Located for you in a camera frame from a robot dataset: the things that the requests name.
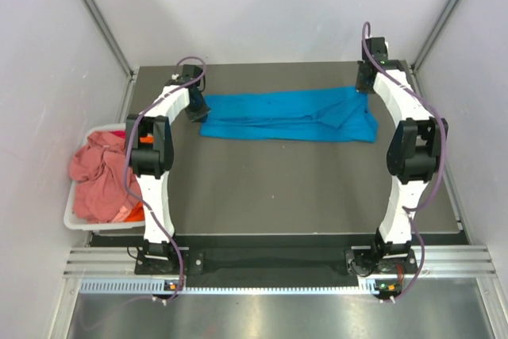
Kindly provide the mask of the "blue t shirt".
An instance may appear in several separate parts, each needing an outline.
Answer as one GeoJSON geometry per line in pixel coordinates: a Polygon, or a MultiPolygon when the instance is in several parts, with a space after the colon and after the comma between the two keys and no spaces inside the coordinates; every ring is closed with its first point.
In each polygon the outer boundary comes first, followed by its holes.
{"type": "Polygon", "coordinates": [[[200,135],[265,141],[376,142],[368,97],[354,87],[263,94],[208,95],[211,112],[200,135]]]}

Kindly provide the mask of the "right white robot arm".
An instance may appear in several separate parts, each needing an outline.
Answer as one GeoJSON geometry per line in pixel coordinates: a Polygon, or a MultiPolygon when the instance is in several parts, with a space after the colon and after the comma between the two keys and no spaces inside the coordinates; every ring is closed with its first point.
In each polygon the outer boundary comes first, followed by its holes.
{"type": "Polygon", "coordinates": [[[395,267],[412,240],[411,222],[420,199],[434,176],[442,176],[442,143],[446,120],[437,118],[407,81],[402,63],[388,58],[383,37],[362,38],[356,90],[377,94],[394,124],[387,150],[391,193],[387,212],[376,232],[379,247],[372,249],[372,266],[380,272],[395,267]]]}

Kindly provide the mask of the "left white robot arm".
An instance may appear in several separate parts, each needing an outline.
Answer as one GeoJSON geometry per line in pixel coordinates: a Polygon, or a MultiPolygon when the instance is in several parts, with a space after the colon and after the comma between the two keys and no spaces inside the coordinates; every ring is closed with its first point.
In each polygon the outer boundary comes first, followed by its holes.
{"type": "Polygon", "coordinates": [[[168,246],[175,233],[168,198],[175,158],[171,124],[182,112],[192,122],[206,121],[210,108],[202,94],[205,88],[205,69],[184,64],[150,106],[139,114],[130,114],[125,121],[125,158],[140,188],[132,194],[144,207],[144,241],[160,246],[152,262],[166,273],[173,272],[180,262],[179,252],[168,246]]]}

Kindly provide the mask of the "magenta t shirt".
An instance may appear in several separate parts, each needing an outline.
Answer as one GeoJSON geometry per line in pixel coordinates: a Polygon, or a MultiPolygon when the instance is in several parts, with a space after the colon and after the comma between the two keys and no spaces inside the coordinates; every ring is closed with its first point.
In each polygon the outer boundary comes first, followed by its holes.
{"type": "Polygon", "coordinates": [[[114,130],[114,131],[111,131],[111,133],[113,135],[115,135],[116,137],[120,137],[122,139],[125,139],[125,131],[124,130],[114,130]]]}

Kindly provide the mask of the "orange t shirt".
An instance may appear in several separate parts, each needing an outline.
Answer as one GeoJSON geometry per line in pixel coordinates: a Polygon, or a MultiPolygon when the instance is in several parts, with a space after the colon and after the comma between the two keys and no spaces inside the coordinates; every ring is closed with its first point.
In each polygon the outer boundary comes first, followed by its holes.
{"type": "MultiPolygon", "coordinates": [[[[140,138],[140,143],[152,144],[153,135],[147,135],[140,138]]],[[[124,222],[143,222],[144,221],[144,207],[141,202],[138,202],[130,211],[124,222]]]]}

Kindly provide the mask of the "right aluminium frame post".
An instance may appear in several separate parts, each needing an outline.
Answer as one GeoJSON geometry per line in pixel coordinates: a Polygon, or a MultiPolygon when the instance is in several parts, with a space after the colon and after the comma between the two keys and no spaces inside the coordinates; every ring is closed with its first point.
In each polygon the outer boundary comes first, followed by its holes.
{"type": "Polygon", "coordinates": [[[416,59],[410,65],[410,69],[414,74],[422,67],[460,2],[461,0],[446,0],[443,9],[439,13],[428,36],[425,38],[424,44],[418,51],[416,59]]]}

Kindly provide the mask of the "aluminium frame post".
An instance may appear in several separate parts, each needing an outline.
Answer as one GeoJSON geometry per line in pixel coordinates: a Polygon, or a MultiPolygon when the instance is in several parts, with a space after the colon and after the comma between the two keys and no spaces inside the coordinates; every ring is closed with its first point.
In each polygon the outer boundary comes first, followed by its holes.
{"type": "Polygon", "coordinates": [[[131,68],[128,60],[125,57],[125,54],[121,50],[121,47],[117,42],[117,39],[114,37],[96,1],[95,0],[81,0],[81,1],[83,2],[83,5],[87,9],[87,12],[89,13],[92,21],[98,28],[98,31],[102,36],[103,40],[105,41],[106,45],[108,46],[109,50],[113,54],[117,64],[128,78],[132,78],[134,75],[134,70],[131,68]]]}
{"type": "Polygon", "coordinates": [[[428,36],[425,38],[424,44],[418,51],[416,59],[410,65],[410,69],[414,74],[422,67],[460,2],[461,0],[446,0],[443,9],[439,13],[428,36]]]}

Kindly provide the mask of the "left aluminium frame post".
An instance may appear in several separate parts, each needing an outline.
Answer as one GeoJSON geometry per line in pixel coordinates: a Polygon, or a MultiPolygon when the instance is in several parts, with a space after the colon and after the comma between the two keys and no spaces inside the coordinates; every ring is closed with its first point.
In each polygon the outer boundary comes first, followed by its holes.
{"type": "Polygon", "coordinates": [[[105,41],[106,45],[108,46],[109,50],[113,54],[117,64],[128,78],[132,78],[134,75],[134,70],[131,68],[128,60],[125,57],[125,54],[121,50],[121,47],[117,42],[117,39],[114,37],[96,1],[95,0],[81,0],[81,1],[83,2],[83,5],[87,9],[87,12],[89,13],[92,21],[98,28],[98,31],[102,36],[103,40],[105,41]]]}

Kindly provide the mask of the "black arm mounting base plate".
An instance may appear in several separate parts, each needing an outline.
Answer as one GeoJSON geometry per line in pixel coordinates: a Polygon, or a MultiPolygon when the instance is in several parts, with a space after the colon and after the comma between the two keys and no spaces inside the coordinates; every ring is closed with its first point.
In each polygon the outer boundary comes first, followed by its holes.
{"type": "Polygon", "coordinates": [[[182,275],[188,286],[351,286],[372,275],[409,275],[414,252],[394,258],[371,234],[178,235],[157,248],[139,236],[95,235],[93,248],[124,248],[136,275],[182,275]]]}

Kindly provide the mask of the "aluminium front frame rail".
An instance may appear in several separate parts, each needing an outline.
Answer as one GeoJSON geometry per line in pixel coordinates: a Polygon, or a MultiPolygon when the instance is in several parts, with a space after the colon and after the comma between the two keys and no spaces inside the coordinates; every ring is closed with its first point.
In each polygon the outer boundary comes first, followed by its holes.
{"type": "MultiPolygon", "coordinates": [[[[495,266],[482,245],[428,245],[422,278],[492,278],[495,266]]],[[[72,248],[64,267],[67,277],[133,277],[136,261],[124,248],[72,248]]]]}

